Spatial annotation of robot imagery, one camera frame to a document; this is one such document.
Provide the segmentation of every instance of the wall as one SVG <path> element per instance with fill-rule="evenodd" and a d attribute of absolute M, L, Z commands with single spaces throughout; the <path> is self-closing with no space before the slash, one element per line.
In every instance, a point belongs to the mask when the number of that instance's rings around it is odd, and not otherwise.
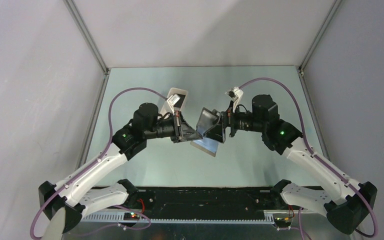
<path fill-rule="evenodd" d="M 0 239 L 29 239 L 38 186 L 75 169 L 102 79 L 63 1 L 0 0 Z"/>
<path fill-rule="evenodd" d="M 331 160 L 378 188 L 384 240 L 384 1 L 344 1 L 304 72 Z"/>
<path fill-rule="evenodd" d="M 299 65 L 334 0 L 76 0 L 109 67 Z"/>

